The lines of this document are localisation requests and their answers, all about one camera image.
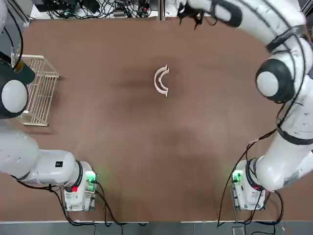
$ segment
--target brown table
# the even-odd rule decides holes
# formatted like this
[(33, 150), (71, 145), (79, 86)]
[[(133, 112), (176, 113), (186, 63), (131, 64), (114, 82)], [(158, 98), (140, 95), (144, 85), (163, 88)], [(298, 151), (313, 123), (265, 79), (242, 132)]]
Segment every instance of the brown table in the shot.
[[(25, 30), (25, 53), (46, 56), (62, 78), (49, 127), (18, 126), (40, 148), (90, 162), (118, 220), (216, 220), (247, 142), (274, 128), (279, 106), (255, 88), (268, 57), (263, 45), (220, 23), (193, 27), (176, 19), (40, 20)], [(153, 84), (165, 65), (167, 98)], [(269, 143), (258, 143), (249, 157)], [(281, 190), (285, 220), (313, 220), (312, 180)], [(54, 195), (6, 175), (0, 185), (0, 220), (64, 220)], [(279, 202), (271, 198), (256, 219), (277, 217)], [(102, 208), (72, 217), (103, 220)], [(229, 190), (222, 219), (234, 220)]]

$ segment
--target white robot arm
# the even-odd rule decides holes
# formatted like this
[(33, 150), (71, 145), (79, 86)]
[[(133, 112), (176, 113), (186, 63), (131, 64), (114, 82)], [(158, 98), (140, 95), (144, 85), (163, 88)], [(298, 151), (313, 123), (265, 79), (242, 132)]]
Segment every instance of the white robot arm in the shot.
[[(0, 0), (0, 32), (6, 17), (6, 4)], [(27, 102), (26, 84), (7, 61), (0, 60), (0, 172), (27, 184), (63, 187), (68, 211), (92, 209), (96, 175), (91, 166), (67, 151), (39, 149), (34, 139), (5, 121), (20, 115)]]
[(269, 100), (285, 104), (285, 117), (266, 154), (241, 161), (233, 173), (240, 209), (254, 210), (257, 199), (262, 208), (264, 189), (280, 189), (313, 170), (313, 80), (307, 75), (313, 51), (303, 35), (306, 19), (286, 0), (187, 0), (178, 17), (194, 18), (198, 25), (203, 12), (248, 32), (271, 53), (256, 73), (256, 86)]

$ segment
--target metal rack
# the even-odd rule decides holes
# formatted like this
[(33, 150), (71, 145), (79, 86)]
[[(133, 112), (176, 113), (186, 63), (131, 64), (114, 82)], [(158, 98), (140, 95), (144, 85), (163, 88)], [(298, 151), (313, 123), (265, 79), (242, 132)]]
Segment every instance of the metal rack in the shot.
[(23, 61), (34, 71), (35, 79), (27, 85), (28, 104), (19, 116), (24, 125), (48, 126), (48, 116), (59, 74), (40, 55), (23, 55)]

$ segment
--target black wire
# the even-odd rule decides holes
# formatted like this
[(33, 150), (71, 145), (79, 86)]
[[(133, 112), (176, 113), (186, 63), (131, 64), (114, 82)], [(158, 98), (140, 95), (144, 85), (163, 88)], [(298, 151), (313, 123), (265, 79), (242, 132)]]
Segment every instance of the black wire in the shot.
[[(105, 197), (102, 185), (99, 182), (96, 182), (96, 184), (99, 185), (99, 187), (101, 188), (101, 191), (102, 191), (102, 195), (103, 195), (103, 197)], [(111, 225), (112, 225), (112, 223), (108, 224), (108, 222), (107, 222), (107, 203), (106, 202), (104, 202), (104, 224), (107, 228), (111, 227)]]
[(28, 23), (28, 22), (26, 22), (25, 19), (20, 15), (20, 13), (15, 9), (15, 7), (12, 5), (12, 3), (11, 3), (9, 0), (8, 0), (7, 2), (11, 5), (11, 7), (13, 8), (13, 10), (19, 15), (19, 17), (22, 19), (22, 21), (24, 21), (24, 23)]
[(217, 21), (218, 21), (217, 18), (215, 18), (215, 17), (212, 17), (212, 18), (215, 19), (214, 23), (211, 23), (210, 20), (209, 20), (207, 17), (204, 17), (205, 21), (206, 21), (210, 26), (216, 25), (216, 23), (217, 23)]
[[(271, 136), (272, 134), (274, 134), (275, 131), (276, 131), (276, 129), (274, 129), (274, 130), (272, 130), (272, 131), (266, 133), (265, 135), (261, 136), (257, 141), (260, 141), (260, 140), (263, 140), (263, 139), (268, 138), (269, 136)], [(244, 157), (244, 155), (248, 152), (248, 150), (253, 147), (253, 145), (254, 145), (257, 141), (254, 141), (254, 142), (252, 142), (249, 146), (247, 146), (245, 152), (241, 155), (241, 157), (240, 157), (240, 158), (238, 159), (238, 161), (235, 163), (235, 165), (234, 165), (232, 171), (231, 171), (230, 174), (229, 174), (228, 180), (227, 180), (227, 182), (226, 182), (226, 185), (225, 185), (225, 187), (224, 187), (223, 194), (222, 194), (222, 199), (221, 199), (221, 204), (220, 204), (219, 218), (218, 218), (218, 222), (217, 222), (217, 228), (218, 228), (219, 226), (221, 226), (222, 224), (224, 224), (224, 222), (220, 224), (221, 212), (222, 212), (223, 200), (224, 200), (226, 188), (227, 188), (227, 185), (228, 185), (229, 180), (230, 180), (230, 178), (231, 178), (231, 175), (232, 175), (233, 171), (236, 169), (236, 167), (237, 167), (238, 163), (240, 162), (240, 160)]]
[(248, 225), (248, 224), (250, 224), (250, 223), (252, 222), (253, 216), (254, 216), (254, 214), (255, 214), (256, 208), (258, 207), (258, 204), (259, 204), (259, 202), (260, 202), (261, 196), (262, 196), (262, 192), (260, 192), (258, 201), (257, 201), (256, 204), (255, 204), (254, 210), (253, 210), (252, 215), (250, 216), (250, 218), (247, 219), (247, 220), (244, 221), (244, 222), (238, 222), (238, 223), (244, 224), (244, 225)]
[(12, 38), (11, 38), (11, 35), (9, 34), (8, 30), (6, 30), (5, 27), (4, 27), (3, 29), (4, 29), (6, 35), (8, 36), (8, 38), (9, 38), (9, 40), (10, 40), (11, 47), (14, 48), (14, 43), (13, 43), (13, 40), (12, 40)]
[(93, 230), (93, 235), (95, 235), (96, 234), (96, 225), (94, 224), (94, 230)]
[(272, 233), (266, 233), (266, 232), (259, 232), (259, 231), (256, 231), (256, 232), (251, 233), (250, 235), (253, 235), (253, 234), (268, 234), (268, 235), (275, 235), (275, 233), (276, 233), (276, 225), (273, 225), (273, 227), (274, 227), (274, 231), (273, 231)]
[(256, 221), (256, 223), (263, 224), (263, 225), (277, 225), (282, 220), (283, 215), (284, 215), (284, 200), (278, 191), (274, 191), (274, 192), (279, 197), (279, 200), (281, 203), (281, 209), (280, 209), (280, 214), (279, 214), (278, 219), (276, 221), (273, 221), (273, 222)]
[(231, 178), (232, 172), (236, 169), (236, 166), (238, 165), (238, 163), (240, 162), (240, 160), (244, 157), (244, 155), (246, 154), (246, 152), (247, 152), (254, 144), (255, 144), (255, 143), (252, 143), (252, 144), (249, 146), (249, 148), (247, 147), (247, 149), (246, 149), (245, 152), (242, 154), (242, 156), (238, 159), (238, 161), (235, 163), (235, 165), (234, 165), (234, 167), (233, 167), (231, 173), (229, 174), (228, 180), (227, 180), (227, 182), (226, 182), (226, 185), (225, 185), (225, 187), (224, 187), (224, 191), (223, 191), (223, 194), (222, 194), (222, 199), (221, 199), (221, 204), (220, 204), (219, 218), (218, 218), (218, 221), (217, 221), (217, 228), (225, 223), (225, 222), (223, 222), (223, 223), (220, 224), (221, 212), (222, 212), (223, 200), (224, 200), (226, 188), (227, 188), (227, 185), (228, 185), (229, 180), (230, 180), (230, 178)]
[(96, 191), (96, 194), (99, 195), (100, 198), (102, 199), (102, 201), (105, 203), (105, 206), (108, 208), (109, 214), (110, 214), (110, 216), (112, 217), (113, 222), (114, 222), (116, 225), (118, 225), (118, 226), (126, 225), (127, 223), (121, 223), (121, 222), (118, 222), (118, 221), (115, 219), (115, 217), (114, 217), (114, 215), (113, 215), (113, 213), (112, 213), (112, 210), (111, 210), (110, 206), (108, 205), (108, 202), (106, 201), (105, 197), (104, 197), (101, 193), (99, 193), (98, 191)]
[(50, 185), (50, 186), (47, 186), (47, 187), (34, 187), (34, 186), (31, 186), (31, 185), (27, 185), (27, 184), (25, 184), (25, 183), (23, 183), (23, 182), (21, 182), (21, 181), (18, 181), (18, 180), (17, 180), (17, 182), (18, 182), (19, 184), (21, 184), (21, 185), (27, 187), (27, 188), (39, 189), (39, 190), (46, 190), (46, 191), (49, 191), (49, 192), (54, 193), (54, 194), (56, 195), (56, 197), (58, 198), (58, 201), (59, 201), (59, 203), (60, 203), (60, 205), (61, 205), (61, 208), (62, 208), (62, 211), (63, 211), (63, 214), (64, 214), (65, 218), (67, 219), (67, 221), (68, 221), (71, 225), (73, 225), (73, 226), (84, 226), (84, 225), (95, 225), (95, 224), (97, 224), (97, 223), (94, 223), (94, 222), (76, 222), (76, 221), (73, 221), (73, 220), (69, 217), (69, 215), (67, 214), (67, 212), (66, 212), (66, 210), (65, 210), (65, 206), (63, 205), (62, 196), (60, 197), (59, 194), (58, 194), (56, 191), (52, 190), (52, 188), (54, 188), (54, 187), (59, 187), (59, 186), (55, 186), (55, 185), (52, 186), (52, 185)]
[(14, 23), (15, 23), (15, 26), (16, 26), (18, 32), (19, 32), (20, 40), (21, 40), (21, 51), (20, 51), (20, 55), (19, 55), (19, 58), (18, 58), (17, 62), (16, 62), (15, 65), (14, 65), (14, 67), (12, 68), (13, 70), (15, 70), (16, 67), (17, 67), (17, 65), (20, 63), (20, 61), (21, 61), (21, 59), (22, 59), (23, 50), (24, 50), (24, 40), (23, 40), (23, 35), (22, 35), (21, 29), (20, 29), (20, 27), (19, 27), (19, 24), (17, 23), (17, 21), (16, 21), (15, 17), (13, 16), (12, 12), (10, 11), (10, 9), (8, 8), (7, 10), (8, 10), (10, 16), (12, 17), (12, 19), (13, 19), (13, 21), (14, 21)]
[(35, 187), (35, 186), (27, 185), (27, 184), (25, 184), (25, 183), (23, 183), (23, 182), (21, 182), (21, 181), (19, 181), (19, 180), (17, 180), (16, 182), (18, 182), (19, 184), (21, 184), (21, 185), (23, 185), (23, 186), (25, 186), (25, 187), (27, 187), (27, 188), (31, 188), (31, 189), (43, 189), (43, 190), (48, 190), (48, 189), (49, 189), (49, 186), (45, 186), (45, 187)]

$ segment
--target white plastic part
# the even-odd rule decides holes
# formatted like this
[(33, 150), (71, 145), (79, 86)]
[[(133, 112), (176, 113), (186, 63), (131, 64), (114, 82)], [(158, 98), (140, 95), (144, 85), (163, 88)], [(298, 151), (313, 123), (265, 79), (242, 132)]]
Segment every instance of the white plastic part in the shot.
[(4, 107), (11, 113), (18, 113), (23, 110), (27, 103), (27, 89), (18, 80), (7, 82), (1, 93)]
[(3, 31), (5, 26), (5, 20), (8, 14), (8, 9), (6, 8), (6, 4), (4, 0), (0, 0), (0, 34)]
[(67, 211), (88, 211), (93, 194), (86, 192), (86, 172), (92, 171), (87, 162), (80, 162), (83, 167), (83, 178), (76, 192), (67, 192), (64, 190)]
[[(158, 69), (158, 70), (156, 71), (156, 73), (155, 73), (155, 88), (156, 88), (156, 90), (157, 90), (159, 93), (164, 94), (166, 97), (167, 97), (167, 93), (168, 93), (168, 88), (163, 85), (163, 83), (162, 83), (162, 78), (163, 78), (164, 75), (168, 74), (169, 71), (170, 71), (170, 69), (167, 68), (167, 65), (166, 65), (165, 67), (162, 67), (162, 68)], [(158, 85), (157, 85), (157, 76), (158, 76), (160, 73), (162, 73), (162, 74), (161, 74), (161, 76), (158, 78), (158, 81), (159, 81), (159, 83), (160, 83), (160, 85), (161, 85), (161, 88), (158, 87)]]
[(301, 11), (298, 0), (287, 0), (297, 11)]
[(271, 72), (265, 71), (260, 73), (257, 77), (256, 83), (258, 90), (264, 96), (271, 97), (278, 92), (278, 80)]
[(260, 192), (250, 186), (246, 179), (246, 160), (238, 163), (236, 171), (240, 172), (241, 180), (232, 183), (232, 185), (234, 186), (234, 195), (237, 197), (236, 201), (238, 202), (240, 210), (260, 210), (264, 205), (265, 190)]
[(79, 167), (72, 153), (63, 150), (39, 150), (36, 165), (25, 183), (71, 186), (79, 175)]
[(0, 120), (0, 172), (20, 178), (35, 165), (38, 154), (35, 140)]
[[(281, 128), (293, 137), (313, 139), (313, 80), (305, 76), (296, 103)], [(258, 184), (269, 191), (287, 186), (313, 169), (313, 144), (297, 145), (276, 134), (272, 144), (256, 165)]]

